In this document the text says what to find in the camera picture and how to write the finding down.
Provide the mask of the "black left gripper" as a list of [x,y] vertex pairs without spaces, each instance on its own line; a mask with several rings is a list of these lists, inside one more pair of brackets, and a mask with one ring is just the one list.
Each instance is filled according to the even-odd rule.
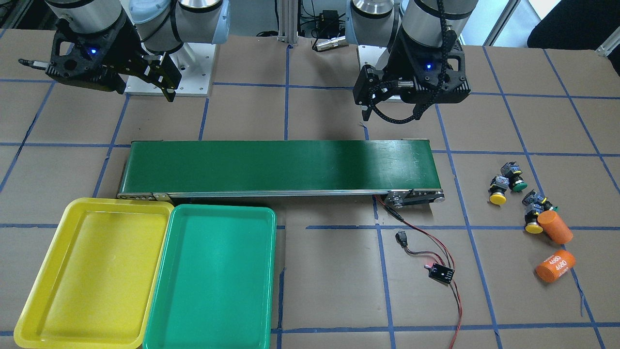
[[395,122],[378,108],[380,102],[395,95],[414,104],[411,116],[403,119],[405,122],[418,121],[434,104],[462,102],[471,93],[464,59],[452,29],[442,32],[438,48],[423,46],[405,33],[398,33],[386,66],[379,69],[364,64],[355,82],[354,101],[361,107],[363,121],[376,113],[387,122]]

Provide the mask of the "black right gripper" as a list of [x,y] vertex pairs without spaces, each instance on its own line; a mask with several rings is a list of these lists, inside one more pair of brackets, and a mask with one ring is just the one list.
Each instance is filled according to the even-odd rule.
[[43,70],[60,84],[119,94],[126,89],[121,75],[137,77],[173,102],[182,74],[168,54],[146,54],[129,19],[118,19],[108,29],[87,34],[73,31],[69,24],[67,19],[56,22],[49,62],[24,58],[18,62]]

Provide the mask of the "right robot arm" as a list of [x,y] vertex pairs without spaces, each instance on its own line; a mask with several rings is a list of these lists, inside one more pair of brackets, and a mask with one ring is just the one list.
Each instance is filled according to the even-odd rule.
[[57,16],[49,62],[18,62],[60,84],[130,95],[206,96],[227,0],[48,0]]

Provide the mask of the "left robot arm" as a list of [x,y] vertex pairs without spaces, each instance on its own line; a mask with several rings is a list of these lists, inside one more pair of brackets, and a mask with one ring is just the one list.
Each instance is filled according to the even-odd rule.
[[350,0],[345,38],[386,49],[383,62],[361,64],[353,96],[363,121],[372,113],[401,125],[435,104],[456,104],[471,93],[459,36],[476,0]]

